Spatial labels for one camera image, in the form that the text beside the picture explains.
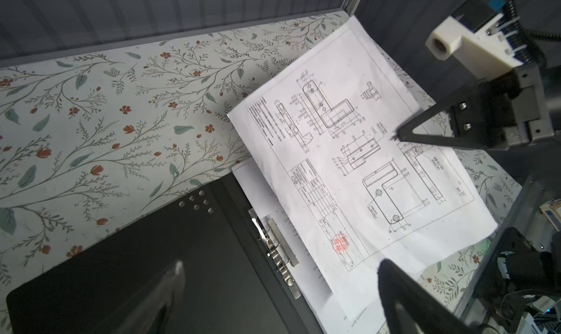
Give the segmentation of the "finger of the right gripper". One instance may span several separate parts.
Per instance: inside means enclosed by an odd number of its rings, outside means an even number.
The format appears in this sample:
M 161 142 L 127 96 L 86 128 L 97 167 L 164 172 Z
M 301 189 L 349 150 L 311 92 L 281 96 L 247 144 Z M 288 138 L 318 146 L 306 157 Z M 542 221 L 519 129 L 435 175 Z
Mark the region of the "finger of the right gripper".
M 416 133 L 415 130 L 441 112 L 449 116 L 453 136 Z M 397 129 L 397 138 L 418 144 L 460 149 L 489 149 L 492 136 L 492 86 L 489 81 L 472 81 L 454 91 Z

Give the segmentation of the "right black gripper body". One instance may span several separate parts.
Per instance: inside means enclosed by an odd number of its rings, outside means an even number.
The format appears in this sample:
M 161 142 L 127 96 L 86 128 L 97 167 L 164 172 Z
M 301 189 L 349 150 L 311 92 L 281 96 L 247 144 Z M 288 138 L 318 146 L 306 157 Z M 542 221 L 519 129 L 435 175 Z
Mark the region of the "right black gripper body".
M 530 64 L 451 94 L 453 146 L 509 150 L 560 139 L 560 67 Z

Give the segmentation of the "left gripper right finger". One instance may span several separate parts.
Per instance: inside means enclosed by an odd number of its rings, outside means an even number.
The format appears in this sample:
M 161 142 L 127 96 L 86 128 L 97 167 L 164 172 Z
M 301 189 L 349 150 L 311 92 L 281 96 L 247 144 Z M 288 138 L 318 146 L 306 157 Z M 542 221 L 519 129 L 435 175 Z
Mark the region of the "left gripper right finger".
M 390 333 L 475 333 L 391 260 L 378 269 L 378 291 Z

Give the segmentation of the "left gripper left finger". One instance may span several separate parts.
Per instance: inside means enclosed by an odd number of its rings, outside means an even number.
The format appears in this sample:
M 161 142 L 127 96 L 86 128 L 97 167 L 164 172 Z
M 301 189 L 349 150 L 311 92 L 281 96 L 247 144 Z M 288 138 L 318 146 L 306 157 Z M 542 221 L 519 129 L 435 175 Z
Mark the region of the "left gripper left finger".
M 176 260 L 93 331 L 171 333 L 180 316 L 185 285 L 184 264 Z

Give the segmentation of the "paper sheet with technical drawing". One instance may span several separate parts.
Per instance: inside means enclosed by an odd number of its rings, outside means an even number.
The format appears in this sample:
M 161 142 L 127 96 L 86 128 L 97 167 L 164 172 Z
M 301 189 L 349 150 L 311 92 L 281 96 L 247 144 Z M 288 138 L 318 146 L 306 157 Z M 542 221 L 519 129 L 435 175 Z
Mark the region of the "paper sheet with technical drawing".
M 497 228 L 454 150 L 395 140 L 420 111 L 350 18 L 229 112 L 350 318 L 381 261 L 414 275 Z

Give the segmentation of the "printed paper sheet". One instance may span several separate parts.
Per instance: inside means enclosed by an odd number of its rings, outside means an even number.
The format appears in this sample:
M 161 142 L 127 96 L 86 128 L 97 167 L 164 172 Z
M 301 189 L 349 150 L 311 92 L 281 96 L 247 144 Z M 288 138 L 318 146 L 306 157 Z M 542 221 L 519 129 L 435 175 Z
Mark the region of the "printed paper sheet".
M 309 255 L 288 215 L 254 160 L 236 164 L 232 173 L 248 198 L 264 232 L 280 249 L 295 285 L 325 333 L 377 333 L 385 322 L 379 302 L 368 306 L 356 319 L 340 307 L 313 258 Z

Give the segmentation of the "orange black file folder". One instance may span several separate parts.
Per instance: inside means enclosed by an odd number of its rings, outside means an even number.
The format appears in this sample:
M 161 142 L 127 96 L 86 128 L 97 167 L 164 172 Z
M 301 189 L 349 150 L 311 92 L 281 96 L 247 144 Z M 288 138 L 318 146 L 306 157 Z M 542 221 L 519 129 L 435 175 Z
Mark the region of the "orange black file folder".
M 267 255 L 232 174 L 7 296 L 14 333 L 320 333 Z

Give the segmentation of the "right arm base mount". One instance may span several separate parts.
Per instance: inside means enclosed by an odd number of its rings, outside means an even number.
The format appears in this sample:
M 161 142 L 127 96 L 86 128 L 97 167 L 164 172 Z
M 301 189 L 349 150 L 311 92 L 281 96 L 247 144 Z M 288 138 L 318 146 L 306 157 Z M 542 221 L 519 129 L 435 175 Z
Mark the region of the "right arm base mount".
M 560 233 L 539 251 L 515 227 L 504 230 L 474 294 L 507 333 L 539 298 L 560 299 Z

